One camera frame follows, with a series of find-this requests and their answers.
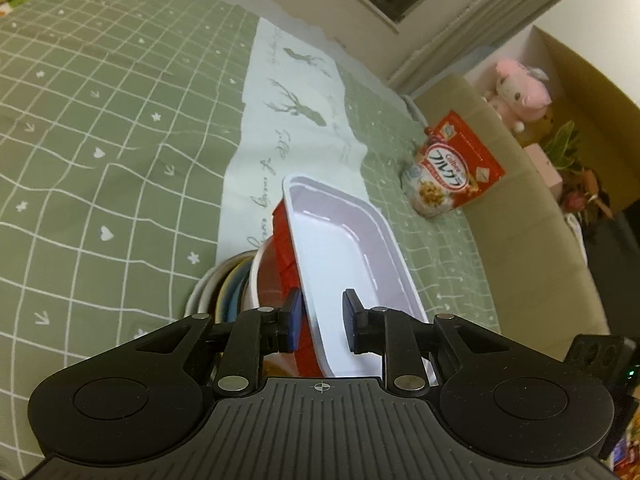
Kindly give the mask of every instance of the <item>curtain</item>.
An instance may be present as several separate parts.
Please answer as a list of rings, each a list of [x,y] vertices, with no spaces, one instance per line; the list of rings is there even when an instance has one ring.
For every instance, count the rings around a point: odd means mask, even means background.
[[[387,84],[409,94],[478,46],[499,46],[558,0],[474,0],[415,50]]]

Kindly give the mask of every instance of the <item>pink plush toy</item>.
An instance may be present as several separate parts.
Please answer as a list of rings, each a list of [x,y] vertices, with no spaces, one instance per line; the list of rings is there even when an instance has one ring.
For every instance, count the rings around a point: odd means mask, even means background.
[[[551,97],[546,91],[546,74],[539,68],[528,68],[513,59],[503,59],[495,66],[498,81],[495,92],[484,98],[514,134],[524,130],[524,123],[544,117]]]

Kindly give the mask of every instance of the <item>colorful package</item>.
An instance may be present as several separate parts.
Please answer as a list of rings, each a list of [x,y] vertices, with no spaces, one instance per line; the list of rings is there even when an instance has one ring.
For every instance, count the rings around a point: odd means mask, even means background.
[[[504,170],[471,128],[451,111],[435,128],[415,162],[402,174],[402,189],[412,207],[427,218],[482,195]]]

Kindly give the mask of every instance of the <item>plush toy head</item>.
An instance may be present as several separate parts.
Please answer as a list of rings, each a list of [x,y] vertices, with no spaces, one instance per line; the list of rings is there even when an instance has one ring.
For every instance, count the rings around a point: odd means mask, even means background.
[[[544,117],[551,97],[538,77],[546,77],[542,70],[530,70],[513,59],[503,59],[495,67],[498,73],[496,93],[524,122]]]

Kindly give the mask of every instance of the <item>white container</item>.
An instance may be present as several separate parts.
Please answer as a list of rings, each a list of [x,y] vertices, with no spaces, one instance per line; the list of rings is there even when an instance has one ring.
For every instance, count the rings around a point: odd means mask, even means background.
[[[382,375],[382,359],[349,350],[342,294],[365,308],[388,306],[427,321],[389,224],[369,202],[302,174],[282,184],[309,327],[328,377]]]

